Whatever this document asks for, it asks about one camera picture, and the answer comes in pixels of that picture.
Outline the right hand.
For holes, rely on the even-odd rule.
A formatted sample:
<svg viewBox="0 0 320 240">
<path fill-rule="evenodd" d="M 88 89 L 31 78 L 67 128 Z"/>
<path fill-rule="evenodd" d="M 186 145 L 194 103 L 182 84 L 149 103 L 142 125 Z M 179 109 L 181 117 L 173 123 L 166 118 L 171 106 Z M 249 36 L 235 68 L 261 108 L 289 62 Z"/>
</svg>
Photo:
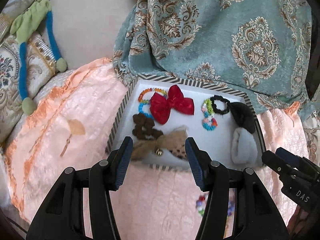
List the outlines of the right hand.
<svg viewBox="0 0 320 240">
<path fill-rule="evenodd" d="M 290 239 L 320 240 L 319 237 L 319 205 L 306 212 L 297 205 L 289 220 L 287 230 Z"/>
</svg>

